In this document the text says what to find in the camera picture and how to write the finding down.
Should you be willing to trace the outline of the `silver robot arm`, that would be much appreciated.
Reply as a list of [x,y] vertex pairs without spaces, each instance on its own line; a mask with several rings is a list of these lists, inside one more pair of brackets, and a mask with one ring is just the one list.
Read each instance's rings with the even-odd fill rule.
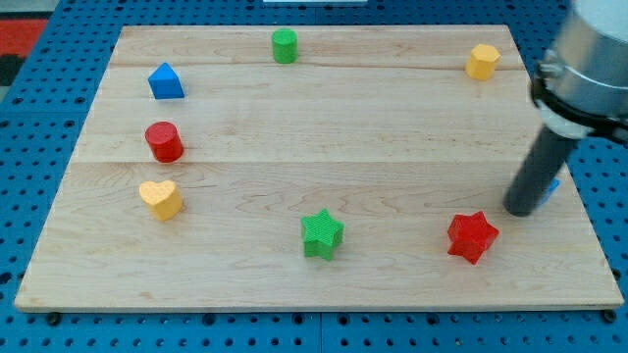
[[545,126],[564,138],[627,142],[627,0],[574,0],[531,96]]

